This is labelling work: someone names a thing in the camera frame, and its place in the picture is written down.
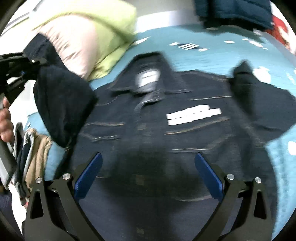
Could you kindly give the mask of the person's left hand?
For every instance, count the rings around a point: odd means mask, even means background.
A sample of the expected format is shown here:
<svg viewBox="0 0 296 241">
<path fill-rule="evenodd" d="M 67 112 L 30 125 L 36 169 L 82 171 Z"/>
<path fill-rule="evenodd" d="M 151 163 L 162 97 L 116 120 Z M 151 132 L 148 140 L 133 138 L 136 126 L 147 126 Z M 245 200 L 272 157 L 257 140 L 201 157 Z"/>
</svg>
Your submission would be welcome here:
<svg viewBox="0 0 296 241">
<path fill-rule="evenodd" d="M 15 141 L 14 126 L 11 122 L 9 111 L 10 103 L 6 97 L 3 98 L 3 108 L 1 109 L 0 134 L 1 139 L 6 143 L 13 144 Z"/>
</svg>

